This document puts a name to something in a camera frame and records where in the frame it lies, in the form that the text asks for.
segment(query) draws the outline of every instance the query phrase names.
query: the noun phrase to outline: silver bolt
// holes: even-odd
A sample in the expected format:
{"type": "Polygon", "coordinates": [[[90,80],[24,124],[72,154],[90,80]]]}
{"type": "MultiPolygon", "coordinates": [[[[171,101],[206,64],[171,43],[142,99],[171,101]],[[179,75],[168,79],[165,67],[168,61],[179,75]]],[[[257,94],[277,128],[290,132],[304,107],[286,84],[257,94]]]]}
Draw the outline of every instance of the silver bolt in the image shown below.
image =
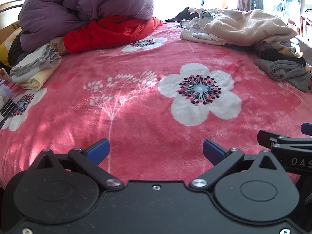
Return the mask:
{"type": "Polygon", "coordinates": [[[161,189],[161,186],[153,186],[152,187],[154,190],[160,190],[161,189]]]}
{"type": "Polygon", "coordinates": [[[109,186],[109,187],[118,187],[121,185],[121,180],[119,179],[116,179],[116,178],[111,178],[111,179],[108,179],[106,181],[106,184],[109,186]]]}
{"type": "Polygon", "coordinates": [[[32,234],[32,230],[31,229],[28,229],[28,228],[24,228],[22,229],[22,234],[32,234]]]}
{"type": "Polygon", "coordinates": [[[280,231],[280,234],[291,234],[291,230],[290,229],[283,229],[280,231]]]}
{"type": "Polygon", "coordinates": [[[191,184],[195,187],[205,187],[207,185],[207,181],[201,178],[194,179],[191,184]]]}

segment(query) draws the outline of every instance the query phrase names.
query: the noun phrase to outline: bed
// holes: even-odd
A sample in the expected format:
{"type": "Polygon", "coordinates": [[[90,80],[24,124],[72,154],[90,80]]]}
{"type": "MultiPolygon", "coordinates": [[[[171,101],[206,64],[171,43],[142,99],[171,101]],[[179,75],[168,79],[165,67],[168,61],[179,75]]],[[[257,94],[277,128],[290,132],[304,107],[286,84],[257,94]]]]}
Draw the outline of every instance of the bed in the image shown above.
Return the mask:
{"type": "Polygon", "coordinates": [[[102,138],[111,150],[100,167],[125,182],[188,182],[212,167],[206,138],[256,154],[261,129],[302,137],[311,93],[270,79],[253,54],[181,40],[181,30],[167,23],[129,45],[64,56],[38,92],[13,85],[18,108],[0,130],[1,186],[44,148],[66,153],[102,138]]]}
{"type": "Polygon", "coordinates": [[[0,43],[19,27],[18,14],[25,0],[16,0],[0,5],[0,43]]]}

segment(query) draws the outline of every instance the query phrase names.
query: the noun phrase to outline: beige sweater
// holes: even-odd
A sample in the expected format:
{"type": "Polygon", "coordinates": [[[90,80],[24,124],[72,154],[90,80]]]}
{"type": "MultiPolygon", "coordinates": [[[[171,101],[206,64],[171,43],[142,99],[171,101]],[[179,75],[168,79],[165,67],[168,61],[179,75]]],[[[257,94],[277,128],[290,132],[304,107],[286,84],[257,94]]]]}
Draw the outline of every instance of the beige sweater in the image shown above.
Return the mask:
{"type": "Polygon", "coordinates": [[[214,20],[206,24],[204,31],[226,40],[228,44],[251,46],[266,41],[275,49],[282,49],[282,40],[289,40],[297,32],[281,19],[262,10],[248,12],[231,9],[211,10],[216,12],[214,20]]]}

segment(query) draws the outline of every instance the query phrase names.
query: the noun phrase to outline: gray folded towel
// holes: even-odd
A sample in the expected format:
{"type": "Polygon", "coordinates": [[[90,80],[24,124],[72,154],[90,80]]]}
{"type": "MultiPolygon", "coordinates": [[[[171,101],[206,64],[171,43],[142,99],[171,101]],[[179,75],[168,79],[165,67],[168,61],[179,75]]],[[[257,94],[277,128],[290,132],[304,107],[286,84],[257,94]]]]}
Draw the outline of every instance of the gray folded towel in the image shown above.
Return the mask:
{"type": "Polygon", "coordinates": [[[285,80],[303,92],[308,90],[308,84],[311,78],[310,73],[296,62],[257,59],[255,60],[255,64],[274,80],[285,80]]]}
{"type": "Polygon", "coordinates": [[[10,71],[10,77],[22,76],[33,69],[40,68],[50,68],[54,60],[60,59],[57,52],[54,52],[54,48],[49,44],[38,48],[35,52],[27,55],[23,60],[21,60],[15,67],[10,71]]]}

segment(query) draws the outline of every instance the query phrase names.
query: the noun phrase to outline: striped cloth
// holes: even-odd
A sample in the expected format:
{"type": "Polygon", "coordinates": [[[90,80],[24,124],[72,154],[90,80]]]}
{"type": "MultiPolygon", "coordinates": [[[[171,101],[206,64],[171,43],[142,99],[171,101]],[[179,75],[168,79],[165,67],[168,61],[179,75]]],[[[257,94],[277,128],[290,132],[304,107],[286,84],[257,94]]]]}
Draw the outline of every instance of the striped cloth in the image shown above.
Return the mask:
{"type": "Polygon", "coordinates": [[[15,107],[15,102],[9,99],[5,106],[0,110],[0,128],[3,126],[7,118],[13,113],[15,107]]]}

